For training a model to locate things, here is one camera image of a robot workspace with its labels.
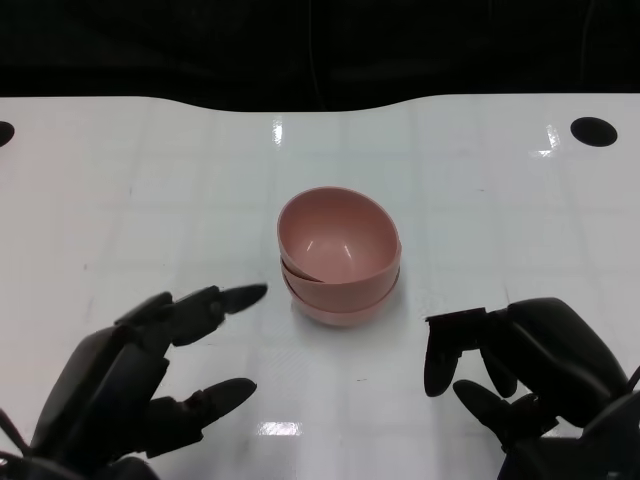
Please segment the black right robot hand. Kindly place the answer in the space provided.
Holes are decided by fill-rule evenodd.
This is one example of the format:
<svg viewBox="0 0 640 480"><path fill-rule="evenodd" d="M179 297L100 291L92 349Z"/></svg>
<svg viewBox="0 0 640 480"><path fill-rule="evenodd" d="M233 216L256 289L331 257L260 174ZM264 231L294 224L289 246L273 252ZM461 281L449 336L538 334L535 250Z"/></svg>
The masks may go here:
<svg viewBox="0 0 640 480"><path fill-rule="evenodd" d="M560 419L586 427L635 386L595 331L558 298L431 316L424 389L452 388L508 450Z"/></svg>

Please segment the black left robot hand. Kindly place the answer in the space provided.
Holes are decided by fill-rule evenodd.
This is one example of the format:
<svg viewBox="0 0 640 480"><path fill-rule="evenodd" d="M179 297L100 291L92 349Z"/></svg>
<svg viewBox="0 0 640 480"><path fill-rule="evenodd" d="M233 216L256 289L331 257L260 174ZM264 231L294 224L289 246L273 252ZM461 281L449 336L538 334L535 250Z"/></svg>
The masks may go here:
<svg viewBox="0 0 640 480"><path fill-rule="evenodd" d="M153 458L201 441L204 429L248 400L257 385L234 378L182 401L157 397L169 367L166 353L213 333L267 290L264 284L210 286L179 300L163 292L85 337L45 402L31 453L93 471L131 453Z"/></svg>

